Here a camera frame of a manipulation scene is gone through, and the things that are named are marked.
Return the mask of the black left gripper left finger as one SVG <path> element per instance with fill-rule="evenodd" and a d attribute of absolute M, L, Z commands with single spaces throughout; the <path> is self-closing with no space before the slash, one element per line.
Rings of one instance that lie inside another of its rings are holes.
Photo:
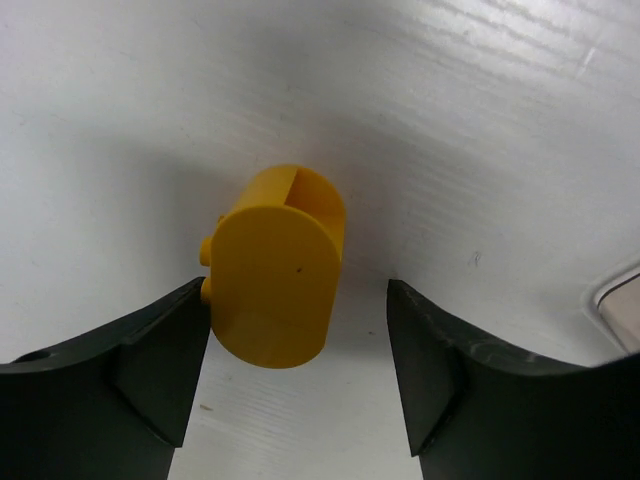
<path fill-rule="evenodd" d="M 209 337 L 202 284 L 2 364 L 2 478 L 167 478 Z"/>

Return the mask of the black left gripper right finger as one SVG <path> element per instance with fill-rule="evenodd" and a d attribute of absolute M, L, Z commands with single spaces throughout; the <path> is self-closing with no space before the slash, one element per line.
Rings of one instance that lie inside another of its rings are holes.
<path fill-rule="evenodd" d="M 390 280 L 386 318 L 426 479 L 635 479 L 639 358 L 583 367 L 525 350 Z"/>

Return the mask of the yellow rounded lego brick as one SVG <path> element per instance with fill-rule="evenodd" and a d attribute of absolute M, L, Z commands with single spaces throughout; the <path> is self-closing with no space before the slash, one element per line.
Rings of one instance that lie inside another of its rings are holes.
<path fill-rule="evenodd" d="M 200 247 L 211 329 L 249 364 L 288 369 L 324 348 L 340 278 L 346 209 L 315 171 L 258 173 Z"/>

